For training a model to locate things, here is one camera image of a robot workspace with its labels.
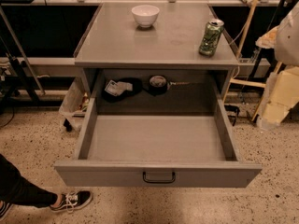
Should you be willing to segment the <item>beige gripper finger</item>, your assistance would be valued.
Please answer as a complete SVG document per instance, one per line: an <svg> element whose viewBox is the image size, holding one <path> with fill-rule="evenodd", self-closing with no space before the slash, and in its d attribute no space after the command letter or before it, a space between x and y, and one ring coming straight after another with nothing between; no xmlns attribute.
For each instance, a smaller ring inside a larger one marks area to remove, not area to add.
<svg viewBox="0 0 299 224"><path fill-rule="evenodd" d="M276 128L298 103L299 67L287 66L279 74L272 72L258 109L257 126L260 129Z"/></svg>
<svg viewBox="0 0 299 224"><path fill-rule="evenodd" d="M255 45L262 49L273 49L276 45L278 28L274 27L264 35L260 36Z"/></svg>

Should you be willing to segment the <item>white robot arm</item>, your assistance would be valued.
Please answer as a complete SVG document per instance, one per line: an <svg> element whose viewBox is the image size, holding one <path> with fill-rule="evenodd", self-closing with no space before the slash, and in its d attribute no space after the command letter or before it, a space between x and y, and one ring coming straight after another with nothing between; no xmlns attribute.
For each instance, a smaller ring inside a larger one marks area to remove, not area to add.
<svg viewBox="0 0 299 224"><path fill-rule="evenodd" d="M257 118L257 126L264 130L278 126L299 103L299 3L274 31L275 58L286 67L266 81Z"/></svg>

